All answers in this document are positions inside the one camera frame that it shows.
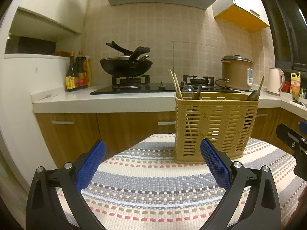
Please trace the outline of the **black handled clear spoon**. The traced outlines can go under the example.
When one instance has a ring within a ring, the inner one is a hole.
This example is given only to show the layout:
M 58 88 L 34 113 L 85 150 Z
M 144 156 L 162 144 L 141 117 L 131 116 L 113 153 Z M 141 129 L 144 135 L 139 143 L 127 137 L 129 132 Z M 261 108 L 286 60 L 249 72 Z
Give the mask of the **black handled clear spoon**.
M 182 89 L 182 99 L 191 100 L 193 99 L 194 93 L 195 89 L 192 85 L 185 85 Z

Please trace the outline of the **black wok with lid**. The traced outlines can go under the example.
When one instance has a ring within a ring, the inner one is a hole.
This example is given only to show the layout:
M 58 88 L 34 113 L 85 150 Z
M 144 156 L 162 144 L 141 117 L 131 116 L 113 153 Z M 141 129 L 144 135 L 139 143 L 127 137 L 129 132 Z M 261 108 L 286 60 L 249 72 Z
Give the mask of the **black wok with lid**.
M 108 57 L 100 60 L 102 69 L 111 76 L 116 77 L 138 77 L 145 74 L 152 66 L 153 62 L 148 59 L 148 56 L 141 55 L 150 52 L 149 47 L 137 47 L 134 51 L 120 47 L 114 41 L 106 43 L 121 53 L 122 56 Z

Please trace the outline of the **white orange wall cabinet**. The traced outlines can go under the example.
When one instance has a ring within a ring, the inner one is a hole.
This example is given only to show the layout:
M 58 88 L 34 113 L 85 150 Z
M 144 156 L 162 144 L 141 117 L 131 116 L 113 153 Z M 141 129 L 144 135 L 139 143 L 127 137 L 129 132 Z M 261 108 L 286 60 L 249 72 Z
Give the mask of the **white orange wall cabinet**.
M 216 0 L 213 16 L 249 32 L 268 28 L 270 23 L 261 0 Z

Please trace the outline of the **yellow detergent bottle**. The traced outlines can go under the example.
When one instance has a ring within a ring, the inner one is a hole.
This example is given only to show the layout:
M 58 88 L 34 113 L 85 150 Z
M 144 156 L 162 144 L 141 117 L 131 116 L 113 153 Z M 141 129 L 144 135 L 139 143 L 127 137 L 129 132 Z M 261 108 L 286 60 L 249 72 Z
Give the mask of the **yellow detergent bottle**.
M 301 85 L 300 74 L 301 74 L 300 72 L 298 74 L 291 73 L 290 76 L 290 93 L 294 101 L 298 101 L 300 96 L 300 85 Z

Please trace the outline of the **black gas stove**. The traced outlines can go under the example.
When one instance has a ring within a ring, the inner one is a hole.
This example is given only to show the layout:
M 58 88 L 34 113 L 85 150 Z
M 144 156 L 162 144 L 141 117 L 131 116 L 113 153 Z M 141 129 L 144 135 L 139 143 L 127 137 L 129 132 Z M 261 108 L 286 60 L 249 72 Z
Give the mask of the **black gas stove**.
M 192 85 L 197 90 L 198 85 L 202 84 L 202 92 L 231 92 L 239 93 L 239 91 L 222 88 L 217 86 L 214 82 L 213 77 L 204 76 L 197 78 L 194 75 L 183 75 L 182 81 L 180 82 L 180 89 L 183 89 L 185 85 Z M 172 82 L 160 81 L 153 83 L 150 81 L 149 75 L 142 75 L 136 78 L 112 78 L 112 85 L 101 88 L 99 90 L 91 92 L 91 95 L 100 94 L 125 94 L 125 93 L 147 93 L 147 92 L 175 92 L 175 88 Z

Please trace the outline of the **yellow oil bottle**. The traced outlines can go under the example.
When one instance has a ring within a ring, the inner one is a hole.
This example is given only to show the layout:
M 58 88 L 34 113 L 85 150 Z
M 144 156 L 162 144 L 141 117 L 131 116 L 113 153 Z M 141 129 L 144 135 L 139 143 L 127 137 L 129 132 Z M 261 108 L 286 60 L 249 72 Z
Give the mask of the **yellow oil bottle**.
M 88 87 L 92 86 L 91 58 L 86 56 L 85 71 L 87 72 Z

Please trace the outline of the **steel sink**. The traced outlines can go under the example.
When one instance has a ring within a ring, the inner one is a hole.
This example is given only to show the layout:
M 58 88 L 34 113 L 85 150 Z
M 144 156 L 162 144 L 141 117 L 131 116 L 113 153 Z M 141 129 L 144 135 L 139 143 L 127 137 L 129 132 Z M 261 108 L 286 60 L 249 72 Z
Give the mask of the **steel sink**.
M 297 105 L 299 105 L 299 106 L 301 106 L 303 108 L 307 107 L 307 105 L 305 103 L 301 102 L 301 101 L 294 101 L 294 100 L 292 100 L 291 102 L 294 103 L 294 104 L 297 104 Z

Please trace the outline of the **brown rice cooker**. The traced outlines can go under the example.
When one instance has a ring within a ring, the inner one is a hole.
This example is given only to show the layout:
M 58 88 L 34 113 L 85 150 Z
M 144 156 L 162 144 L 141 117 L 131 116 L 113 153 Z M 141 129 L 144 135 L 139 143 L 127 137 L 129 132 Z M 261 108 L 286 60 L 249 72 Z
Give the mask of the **brown rice cooker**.
M 253 85 L 254 62 L 240 55 L 224 56 L 222 62 L 223 85 L 232 89 L 250 90 Z

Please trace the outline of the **white refrigerator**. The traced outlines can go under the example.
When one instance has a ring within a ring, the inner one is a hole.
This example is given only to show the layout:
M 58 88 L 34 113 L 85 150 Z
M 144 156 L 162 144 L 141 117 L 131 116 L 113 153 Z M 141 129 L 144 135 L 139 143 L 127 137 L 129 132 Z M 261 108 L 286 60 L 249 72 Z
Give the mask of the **white refrigerator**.
M 5 54 L 1 58 L 1 134 L 4 155 L 28 191 L 39 166 L 56 167 L 33 112 L 33 104 L 64 91 L 66 57 Z

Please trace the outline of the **tan plastic utensil basket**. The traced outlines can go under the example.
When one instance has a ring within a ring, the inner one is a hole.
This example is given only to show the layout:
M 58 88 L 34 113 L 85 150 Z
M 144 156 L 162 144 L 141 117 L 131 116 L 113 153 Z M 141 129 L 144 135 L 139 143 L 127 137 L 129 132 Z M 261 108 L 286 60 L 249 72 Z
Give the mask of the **tan plastic utensil basket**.
M 203 163 L 200 144 L 209 139 L 231 159 L 241 158 L 256 120 L 259 102 L 246 94 L 203 92 L 198 100 L 175 98 L 176 163 Z

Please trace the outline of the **striped woven tablecloth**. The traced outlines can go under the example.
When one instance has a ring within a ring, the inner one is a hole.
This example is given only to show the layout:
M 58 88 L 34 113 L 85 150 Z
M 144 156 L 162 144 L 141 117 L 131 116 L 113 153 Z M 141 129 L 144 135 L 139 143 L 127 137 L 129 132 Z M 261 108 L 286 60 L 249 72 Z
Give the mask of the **striped woven tablecloth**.
M 100 164 L 81 195 L 106 229 L 200 229 L 211 216 L 225 190 L 206 164 L 175 163 L 174 145 L 175 134 L 151 135 Z M 294 174 L 295 158 L 249 138 L 234 161 L 246 168 L 270 167 L 284 228 L 306 188 Z

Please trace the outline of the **dark kitchen window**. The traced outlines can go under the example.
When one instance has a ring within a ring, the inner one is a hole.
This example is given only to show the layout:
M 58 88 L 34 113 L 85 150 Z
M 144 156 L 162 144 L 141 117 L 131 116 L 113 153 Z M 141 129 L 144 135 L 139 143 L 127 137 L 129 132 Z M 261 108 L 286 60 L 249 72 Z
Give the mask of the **dark kitchen window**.
M 306 73 L 306 17 L 295 0 L 262 0 L 270 23 L 275 65 Z

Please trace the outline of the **red label sauce bottle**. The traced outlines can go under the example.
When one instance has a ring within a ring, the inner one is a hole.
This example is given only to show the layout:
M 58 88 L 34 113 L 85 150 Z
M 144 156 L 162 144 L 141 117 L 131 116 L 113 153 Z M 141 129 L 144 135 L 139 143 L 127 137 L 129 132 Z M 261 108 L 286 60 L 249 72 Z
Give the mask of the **red label sauce bottle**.
M 78 72 L 78 87 L 80 89 L 85 89 L 88 87 L 88 76 L 85 69 L 86 57 L 83 55 L 83 51 L 78 51 L 78 56 L 75 59 Z

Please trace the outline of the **red container by kettle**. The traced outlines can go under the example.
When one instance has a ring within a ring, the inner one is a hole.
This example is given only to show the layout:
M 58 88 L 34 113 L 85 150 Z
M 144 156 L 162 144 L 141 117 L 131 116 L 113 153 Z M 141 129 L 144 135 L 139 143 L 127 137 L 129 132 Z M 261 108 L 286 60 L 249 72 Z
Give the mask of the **red container by kettle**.
M 281 90 L 282 92 L 290 93 L 290 82 L 285 81 L 283 88 Z

